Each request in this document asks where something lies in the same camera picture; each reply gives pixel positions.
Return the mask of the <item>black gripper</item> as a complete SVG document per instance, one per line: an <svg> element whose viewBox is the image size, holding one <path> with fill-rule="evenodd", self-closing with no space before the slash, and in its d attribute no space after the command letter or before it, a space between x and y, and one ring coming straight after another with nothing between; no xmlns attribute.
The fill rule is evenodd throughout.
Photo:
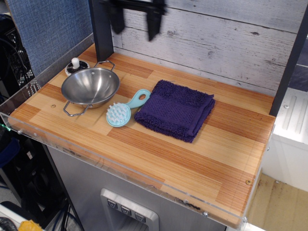
<svg viewBox="0 0 308 231"><path fill-rule="evenodd" d="M116 34L120 34L125 28L123 9L147 13L149 41L159 34L162 15L167 12L164 0L101 0L100 3L106 5L110 10L110 22Z"/></svg>

